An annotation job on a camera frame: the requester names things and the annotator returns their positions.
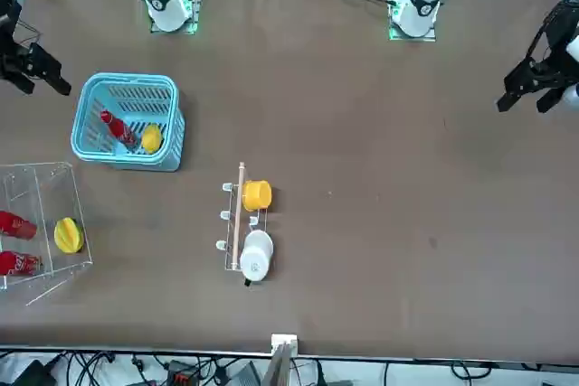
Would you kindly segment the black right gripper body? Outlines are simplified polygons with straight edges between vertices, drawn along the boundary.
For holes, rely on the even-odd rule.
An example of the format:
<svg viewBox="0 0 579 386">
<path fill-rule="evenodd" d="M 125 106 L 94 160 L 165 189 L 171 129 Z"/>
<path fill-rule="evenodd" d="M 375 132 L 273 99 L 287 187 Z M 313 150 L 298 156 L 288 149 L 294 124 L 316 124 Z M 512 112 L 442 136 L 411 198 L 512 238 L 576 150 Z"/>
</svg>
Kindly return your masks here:
<svg viewBox="0 0 579 386">
<path fill-rule="evenodd" d="M 22 7 L 15 0 L 1 0 L 1 65 L 6 71 L 25 71 L 29 50 L 14 40 Z"/>
</svg>

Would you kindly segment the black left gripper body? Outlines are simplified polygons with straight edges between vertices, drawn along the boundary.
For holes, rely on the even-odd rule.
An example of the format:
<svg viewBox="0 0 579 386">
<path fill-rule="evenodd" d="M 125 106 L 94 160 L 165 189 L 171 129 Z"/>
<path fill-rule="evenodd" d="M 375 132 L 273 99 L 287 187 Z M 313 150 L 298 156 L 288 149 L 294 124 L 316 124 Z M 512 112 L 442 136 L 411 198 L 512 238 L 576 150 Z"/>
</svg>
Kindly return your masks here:
<svg viewBox="0 0 579 386">
<path fill-rule="evenodd" d="M 534 61 L 533 70 L 546 80 L 578 81 L 578 61 L 567 46 L 578 35 L 578 1 L 561 0 L 549 12 L 533 40 L 533 49 L 546 38 L 548 55 Z"/>
</svg>

